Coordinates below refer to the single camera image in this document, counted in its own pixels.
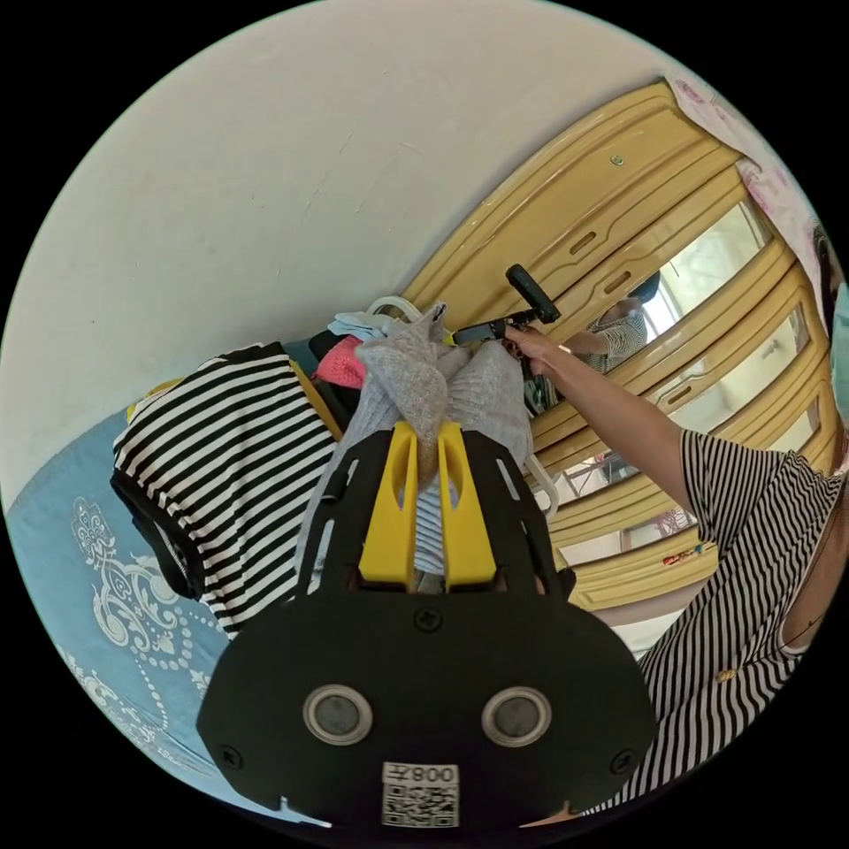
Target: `striped shirt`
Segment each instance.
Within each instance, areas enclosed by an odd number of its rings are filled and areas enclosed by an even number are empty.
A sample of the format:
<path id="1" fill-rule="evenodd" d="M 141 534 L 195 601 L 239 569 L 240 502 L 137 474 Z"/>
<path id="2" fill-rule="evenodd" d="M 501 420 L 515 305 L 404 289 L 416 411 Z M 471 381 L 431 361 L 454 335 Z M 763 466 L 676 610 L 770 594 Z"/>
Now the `striped shirt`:
<path id="1" fill-rule="evenodd" d="M 295 543 L 335 448 L 280 344 L 254 345 L 140 403 L 112 486 L 168 583 L 232 637 L 294 596 Z"/>
<path id="2" fill-rule="evenodd" d="M 601 317 L 596 318 L 586 328 L 587 333 L 603 336 L 608 341 L 607 354 L 575 354 L 591 369 L 607 374 L 623 363 L 629 356 L 640 351 L 648 342 L 646 316 L 643 310 L 634 310 L 627 316 L 616 321 L 601 323 Z"/>
<path id="3" fill-rule="evenodd" d="M 682 457 L 700 537 L 716 543 L 719 566 L 640 659 L 657 737 L 628 784 L 595 810 L 698 766 L 772 701 L 803 654 L 784 645 L 799 636 L 782 634 L 784 619 L 842 509 L 846 475 L 826 478 L 794 453 L 684 431 Z"/>

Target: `yellow wardrobe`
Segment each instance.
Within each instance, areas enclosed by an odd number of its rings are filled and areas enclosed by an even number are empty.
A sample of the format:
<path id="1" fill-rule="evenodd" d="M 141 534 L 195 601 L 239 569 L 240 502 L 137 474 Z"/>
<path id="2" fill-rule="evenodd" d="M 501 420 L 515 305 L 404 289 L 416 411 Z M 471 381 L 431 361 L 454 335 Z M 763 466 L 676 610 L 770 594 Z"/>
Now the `yellow wardrobe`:
<path id="1" fill-rule="evenodd" d="M 523 308 L 523 265 L 562 313 L 562 342 L 660 270 L 649 342 L 608 375 L 679 424 L 793 449 L 825 470 L 838 438 L 828 341 L 796 256 L 750 200 L 739 154 L 695 126 L 665 83 L 619 97 L 548 143 L 487 197 L 404 296 L 460 327 Z M 693 519 L 607 450 L 567 403 L 532 422 L 556 479 L 550 525 L 572 599 L 617 607 L 696 584 L 716 566 Z"/>

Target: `yellow clamp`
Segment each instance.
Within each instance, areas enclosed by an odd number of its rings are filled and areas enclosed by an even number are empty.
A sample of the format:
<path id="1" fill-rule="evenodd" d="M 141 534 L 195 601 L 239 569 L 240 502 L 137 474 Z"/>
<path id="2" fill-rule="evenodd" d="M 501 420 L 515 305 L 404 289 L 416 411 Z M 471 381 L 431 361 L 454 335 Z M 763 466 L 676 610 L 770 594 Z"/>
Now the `yellow clamp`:
<path id="1" fill-rule="evenodd" d="M 418 463 L 416 433 L 406 422 L 394 429 L 360 560 L 364 581 L 414 590 Z M 463 431 L 445 422 L 439 435 L 442 552 L 446 588 L 488 584 L 495 558 L 466 455 Z M 456 503 L 451 497 L 451 484 Z"/>

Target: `blue bedspread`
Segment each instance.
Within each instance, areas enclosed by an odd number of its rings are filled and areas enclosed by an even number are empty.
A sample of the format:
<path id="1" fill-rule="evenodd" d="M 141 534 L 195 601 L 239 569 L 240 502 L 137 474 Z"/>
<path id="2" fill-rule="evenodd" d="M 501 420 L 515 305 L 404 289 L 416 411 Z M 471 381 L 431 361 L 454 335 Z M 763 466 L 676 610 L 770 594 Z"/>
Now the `blue bedspread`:
<path id="1" fill-rule="evenodd" d="M 6 517 L 35 608 L 71 673 L 114 725 L 162 769 L 223 801 L 237 795 L 195 730 L 227 640 L 209 610 L 181 599 L 112 492 L 120 413 L 54 457 Z M 284 808 L 278 818 L 314 822 Z"/>

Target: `sleeve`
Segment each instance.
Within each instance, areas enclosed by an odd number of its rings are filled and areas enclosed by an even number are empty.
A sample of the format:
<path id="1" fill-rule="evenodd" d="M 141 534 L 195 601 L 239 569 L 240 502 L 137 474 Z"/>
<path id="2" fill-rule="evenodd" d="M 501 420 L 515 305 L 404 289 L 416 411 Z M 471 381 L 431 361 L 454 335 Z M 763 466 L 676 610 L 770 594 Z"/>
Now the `sleeve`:
<path id="1" fill-rule="evenodd" d="M 699 536 L 720 556 L 733 543 L 786 455 L 683 430 L 681 464 Z"/>
<path id="2" fill-rule="evenodd" d="M 605 327 L 596 331 L 596 335 L 608 341 L 608 356 L 617 360 L 636 354 L 646 343 L 644 334 L 631 321 Z"/>

